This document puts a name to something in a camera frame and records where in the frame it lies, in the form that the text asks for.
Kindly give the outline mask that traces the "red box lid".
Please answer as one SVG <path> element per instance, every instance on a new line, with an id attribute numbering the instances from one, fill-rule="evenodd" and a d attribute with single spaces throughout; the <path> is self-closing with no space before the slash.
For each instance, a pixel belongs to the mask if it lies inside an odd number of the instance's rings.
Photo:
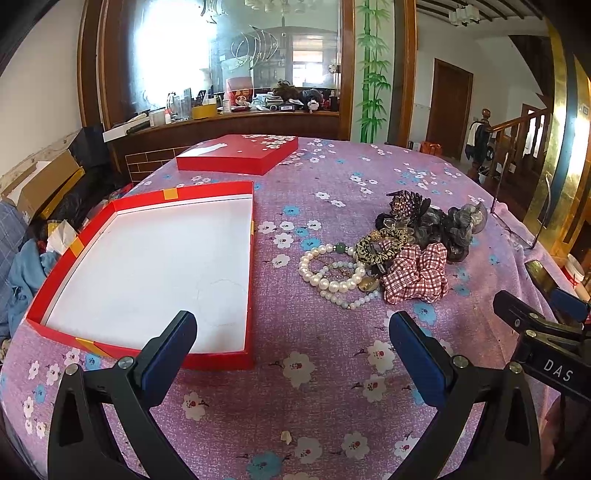
<path id="1" fill-rule="evenodd" d="M 194 145 L 176 159 L 182 171 L 263 176 L 297 151 L 297 136 L 228 134 Z"/>

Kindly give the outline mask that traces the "grey organza scrunchie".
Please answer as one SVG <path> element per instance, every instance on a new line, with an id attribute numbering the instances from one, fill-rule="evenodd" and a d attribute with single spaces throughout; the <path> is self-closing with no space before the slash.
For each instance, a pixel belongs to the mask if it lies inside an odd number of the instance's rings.
<path id="1" fill-rule="evenodd" d="M 423 216 L 428 243 L 441 243 L 447 250 L 449 263 L 462 262 L 469 254 L 473 237 L 484 230 L 488 210 L 479 202 L 451 207 L 447 212 L 430 207 Z"/>

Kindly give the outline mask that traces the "leopard print scrunchie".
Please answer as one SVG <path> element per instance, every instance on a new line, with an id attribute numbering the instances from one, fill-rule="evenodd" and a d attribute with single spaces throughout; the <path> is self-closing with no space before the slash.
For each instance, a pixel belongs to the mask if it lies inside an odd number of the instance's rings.
<path id="1" fill-rule="evenodd" d="M 384 227 L 370 232 L 356 243 L 356 258 L 375 275 L 384 276 L 402 249 L 414 243 L 412 228 Z"/>

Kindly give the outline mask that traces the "red plaid scrunchie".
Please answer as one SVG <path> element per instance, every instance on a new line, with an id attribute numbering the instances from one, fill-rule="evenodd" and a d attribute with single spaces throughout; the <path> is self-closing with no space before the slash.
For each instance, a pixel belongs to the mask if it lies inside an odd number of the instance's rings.
<path id="1" fill-rule="evenodd" d="M 424 250 L 417 244 L 405 245 L 381 279 L 384 300 L 396 305 L 442 299 L 449 291 L 446 264 L 447 249 L 442 243 L 429 244 Z"/>

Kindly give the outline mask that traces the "cardboard box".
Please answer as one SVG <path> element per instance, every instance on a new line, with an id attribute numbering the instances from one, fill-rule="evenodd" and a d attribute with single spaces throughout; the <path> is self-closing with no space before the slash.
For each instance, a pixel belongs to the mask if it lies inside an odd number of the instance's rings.
<path id="1" fill-rule="evenodd" d="M 47 219 L 85 173 L 68 150 L 41 164 L 42 168 L 28 176 L 19 190 L 17 210 L 27 224 L 37 215 Z"/>

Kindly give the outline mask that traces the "yellow box on counter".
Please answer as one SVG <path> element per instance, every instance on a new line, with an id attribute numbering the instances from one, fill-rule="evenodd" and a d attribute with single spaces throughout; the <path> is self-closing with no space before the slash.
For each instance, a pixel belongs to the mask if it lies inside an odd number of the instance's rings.
<path id="1" fill-rule="evenodd" d="M 197 105 L 191 108 L 191 118 L 201 120 L 212 118 L 217 115 L 217 106 L 215 104 Z"/>

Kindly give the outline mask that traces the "purple floral bedspread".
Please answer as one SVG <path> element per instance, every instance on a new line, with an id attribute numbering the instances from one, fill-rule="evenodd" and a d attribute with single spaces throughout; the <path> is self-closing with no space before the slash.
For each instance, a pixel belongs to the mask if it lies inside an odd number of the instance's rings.
<path id="1" fill-rule="evenodd" d="M 537 259 L 571 285 L 548 252 L 530 250 L 495 217 L 468 257 L 447 265 L 449 293 L 434 304 L 377 297 L 346 311 L 301 280 L 301 256 L 321 244 L 353 245 L 407 189 L 448 210 L 492 197 L 448 162 L 392 146 L 302 138 L 263 177 L 187 172 L 170 161 L 127 195 L 165 188 L 254 182 L 253 344 L 256 367 L 182 370 L 152 415 L 199 479 L 386 479 L 417 443 L 434 409 L 394 354 L 389 316 L 408 311 L 450 353 L 503 367 L 516 334 L 493 313 L 508 290 L 552 315 L 525 263 Z M 53 403 L 64 368 L 112 361 L 55 343 L 21 324 L 1 373 L 1 413 L 45 476 Z"/>

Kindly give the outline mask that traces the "black smartphone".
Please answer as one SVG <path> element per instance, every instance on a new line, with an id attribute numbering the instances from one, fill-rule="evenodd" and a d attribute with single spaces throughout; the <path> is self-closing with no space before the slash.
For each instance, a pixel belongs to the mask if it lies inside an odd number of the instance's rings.
<path id="1" fill-rule="evenodd" d="M 571 291 L 565 290 L 558 285 L 539 260 L 530 260 L 525 263 L 525 267 L 533 284 L 547 301 L 559 295 L 572 294 Z"/>

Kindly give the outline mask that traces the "brown wooden door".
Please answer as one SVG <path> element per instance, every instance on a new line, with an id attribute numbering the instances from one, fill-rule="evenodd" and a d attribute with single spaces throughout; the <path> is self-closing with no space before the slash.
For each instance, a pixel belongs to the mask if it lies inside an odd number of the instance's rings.
<path id="1" fill-rule="evenodd" d="M 431 107 L 426 141 L 438 144 L 441 154 L 461 160 L 467 130 L 473 74 L 435 59 Z"/>

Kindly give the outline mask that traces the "red open gift box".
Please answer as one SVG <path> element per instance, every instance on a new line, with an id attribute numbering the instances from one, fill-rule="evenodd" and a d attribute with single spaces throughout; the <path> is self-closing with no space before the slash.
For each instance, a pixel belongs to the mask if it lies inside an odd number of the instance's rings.
<path id="1" fill-rule="evenodd" d="M 191 313 L 193 370 L 247 370 L 252 347 L 254 188 L 235 181 L 126 196 L 61 255 L 25 321 L 101 357 L 135 355 Z"/>

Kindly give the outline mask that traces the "wooden staircase railing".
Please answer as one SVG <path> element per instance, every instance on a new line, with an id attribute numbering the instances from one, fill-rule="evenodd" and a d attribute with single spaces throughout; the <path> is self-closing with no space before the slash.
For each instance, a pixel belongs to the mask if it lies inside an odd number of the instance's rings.
<path id="1" fill-rule="evenodd" d="M 492 128 L 480 170 L 481 181 L 489 193 L 510 185 L 532 190 L 545 160 L 551 119 L 549 108 L 523 104 L 519 117 Z"/>

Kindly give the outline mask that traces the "black flower hair clip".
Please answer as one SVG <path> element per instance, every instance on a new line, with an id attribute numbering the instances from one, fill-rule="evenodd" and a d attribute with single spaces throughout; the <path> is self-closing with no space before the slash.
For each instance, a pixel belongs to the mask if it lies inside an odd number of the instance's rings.
<path id="1" fill-rule="evenodd" d="M 422 216 L 431 206 L 431 199 L 416 192 L 399 190 L 388 193 L 390 212 L 381 213 L 376 218 L 376 228 L 409 227 L 420 223 Z"/>

